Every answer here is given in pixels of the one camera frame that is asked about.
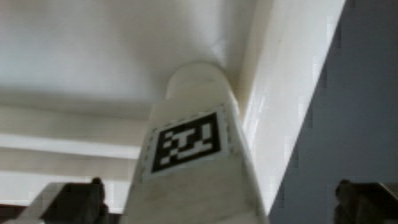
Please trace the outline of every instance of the gray wall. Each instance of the gray wall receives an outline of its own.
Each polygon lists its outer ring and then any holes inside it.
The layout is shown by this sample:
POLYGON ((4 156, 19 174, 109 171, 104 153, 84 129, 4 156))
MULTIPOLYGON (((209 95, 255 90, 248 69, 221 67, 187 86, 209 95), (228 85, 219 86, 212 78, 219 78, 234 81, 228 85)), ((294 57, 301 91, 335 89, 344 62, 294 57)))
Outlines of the gray wall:
POLYGON ((398 182, 398 1, 346 2, 271 224, 331 223, 338 180, 398 182))

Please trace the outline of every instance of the white wall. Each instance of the white wall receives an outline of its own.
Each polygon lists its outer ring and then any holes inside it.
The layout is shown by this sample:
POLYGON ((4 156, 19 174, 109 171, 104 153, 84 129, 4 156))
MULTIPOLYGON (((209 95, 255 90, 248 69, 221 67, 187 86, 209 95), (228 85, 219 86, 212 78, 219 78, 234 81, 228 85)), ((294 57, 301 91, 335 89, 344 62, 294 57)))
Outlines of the white wall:
POLYGON ((342 0, 259 1, 237 88, 266 212, 280 185, 342 0))

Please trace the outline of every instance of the black and white square pattern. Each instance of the black and white square pattern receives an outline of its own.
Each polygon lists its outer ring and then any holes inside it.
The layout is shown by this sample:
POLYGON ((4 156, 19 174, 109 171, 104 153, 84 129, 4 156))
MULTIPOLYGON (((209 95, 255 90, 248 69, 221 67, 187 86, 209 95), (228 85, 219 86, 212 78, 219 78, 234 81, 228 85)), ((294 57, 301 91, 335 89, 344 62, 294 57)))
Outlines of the black and white square pattern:
POLYGON ((159 132, 150 172, 157 172, 218 151, 219 136, 212 113, 159 132))
POLYGON ((227 151, 223 108, 152 132, 143 177, 170 172, 227 151))

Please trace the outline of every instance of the dark object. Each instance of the dark object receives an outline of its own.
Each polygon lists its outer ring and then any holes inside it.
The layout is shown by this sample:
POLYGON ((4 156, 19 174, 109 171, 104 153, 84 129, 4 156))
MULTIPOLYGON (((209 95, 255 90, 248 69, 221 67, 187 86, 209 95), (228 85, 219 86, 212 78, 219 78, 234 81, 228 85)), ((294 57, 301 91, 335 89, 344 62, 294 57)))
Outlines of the dark object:
POLYGON ((22 212, 24 206, 0 205, 0 223, 8 219, 15 219, 22 212))
POLYGON ((335 197, 338 201, 333 210, 335 224, 398 223, 398 200, 381 184, 353 184, 342 180, 335 197))
POLYGON ((108 206, 99 178, 88 184, 65 184, 40 216, 45 224, 106 224, 108 206))

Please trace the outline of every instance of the white ceiling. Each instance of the white ceiling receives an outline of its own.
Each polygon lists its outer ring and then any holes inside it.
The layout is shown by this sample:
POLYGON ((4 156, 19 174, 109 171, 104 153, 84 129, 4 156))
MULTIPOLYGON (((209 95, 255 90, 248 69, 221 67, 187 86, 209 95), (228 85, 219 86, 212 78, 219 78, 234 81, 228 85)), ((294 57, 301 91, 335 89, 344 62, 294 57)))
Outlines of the white ceiling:
POLYGON ((191 61, 239 74, 253 0, 0 0, 0 104, 145 119, 191 61))

